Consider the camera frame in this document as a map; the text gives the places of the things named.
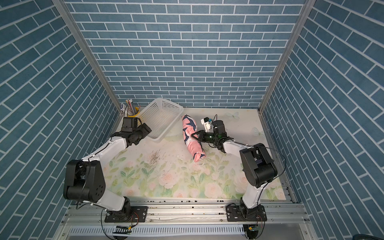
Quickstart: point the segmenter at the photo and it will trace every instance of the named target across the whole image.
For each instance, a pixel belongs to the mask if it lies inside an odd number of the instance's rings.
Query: yellow cup
[[[135,107],[135,108],[136,108],[137,113],[135,115],[129,115],[128,117],[134,118],[139,114],[139,108],[138,107]]]

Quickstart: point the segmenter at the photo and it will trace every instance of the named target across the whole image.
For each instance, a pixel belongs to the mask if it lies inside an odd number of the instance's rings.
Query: red wire
[[[135,213],[135,212],[134,212],[134,214],[136,214],[136,216],[137,216],[137,223],[136,223],[136,225],[137,225],[137,224],[139,224],[139,215],[137,215],[137,213]]]
[[[260,220],[262,221],[262,225],[261,225],[261,227],[263,227],[263,219],[262,219],[262,217],[260,217],[260,215],[257,215],[257,222],[259,222],[259,218],[260,218]]]

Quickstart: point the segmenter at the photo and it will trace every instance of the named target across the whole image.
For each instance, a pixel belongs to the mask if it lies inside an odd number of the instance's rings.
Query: dirt
[[[159,163],[159,151],[152,152],[152,154],[149,156],[149,165],[155,167]]]

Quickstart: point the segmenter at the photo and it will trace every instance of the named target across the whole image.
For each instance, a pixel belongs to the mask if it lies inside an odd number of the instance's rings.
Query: vent grille
[[[104,231],[108,235],[119,231],[116,226],[105,226]],[[132,229],[131,236],[136,237],[160,237],[176,235],[226,235],[242,234],[241,224],[203,224],[203,225],[142,225]],[[101,226],[73,226],[69,231],[70,236],[103,236]],[[125,234],[114,234],[115,236],[126,236]]]

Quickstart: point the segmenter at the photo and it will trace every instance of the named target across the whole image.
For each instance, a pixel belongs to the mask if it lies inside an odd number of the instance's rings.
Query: pink fabric with navy pattern
[[[184,143],[187,146],[188,151],[192,154],[193,160],[198,162],[200,159],[205,157],[205,152],[201,143],[191,137],[196,132],[196,122],[193,118],[188,115],[182,117],[183,121],[183,132],[184,132]]]

